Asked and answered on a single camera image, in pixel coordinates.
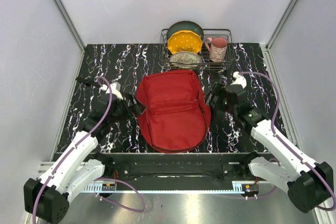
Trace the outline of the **red student backpack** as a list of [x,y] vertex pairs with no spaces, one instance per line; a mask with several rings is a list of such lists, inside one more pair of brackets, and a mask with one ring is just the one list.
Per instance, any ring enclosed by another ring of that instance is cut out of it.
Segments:
[[[101,78],[96,85],[103,85]],[[141,135],[153,149],[182,153],[204,142],[212,113],[194,71],[172,70],[145,76],[134,95],[146,106],[146,111],[135,117]]]

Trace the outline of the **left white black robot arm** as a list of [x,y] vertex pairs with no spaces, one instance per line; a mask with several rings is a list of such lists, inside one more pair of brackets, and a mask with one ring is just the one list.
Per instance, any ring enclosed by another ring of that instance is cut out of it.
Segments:
[[91,183],[92,192],[107,196],[121,179],[127,179],[130,165],[94,152],[111,129],[111,124],[128,120],[145,111],[134,95],[114,91],[98,99],[97,105],[80,124],[67,149],[39,178],[24,184],[25,210],[32,222],[60,223],[70,203]]

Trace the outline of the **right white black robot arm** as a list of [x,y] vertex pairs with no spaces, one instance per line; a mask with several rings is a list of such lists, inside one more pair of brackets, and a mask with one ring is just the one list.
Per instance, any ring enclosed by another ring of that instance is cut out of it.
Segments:
[[241,84],[214,84],[206,103],[212,113],[229,113],[235,123],[271,152],[279,164],[252,152],[238,167],[244,180],[258,177],[284,191],[291,203],[308,213],[328,200],[335,199],[333,169],[327,162],[317,163],[284,137],[265,113],[251,105]]

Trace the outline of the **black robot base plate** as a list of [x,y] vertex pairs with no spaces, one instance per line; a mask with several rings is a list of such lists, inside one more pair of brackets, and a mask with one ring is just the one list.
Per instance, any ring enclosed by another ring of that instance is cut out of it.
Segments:
[[104,177],[120,180],[141,178],[210,177],[255,180],[248,171],[248,153],[91,153],[85,159],[97,159],[106,164]]

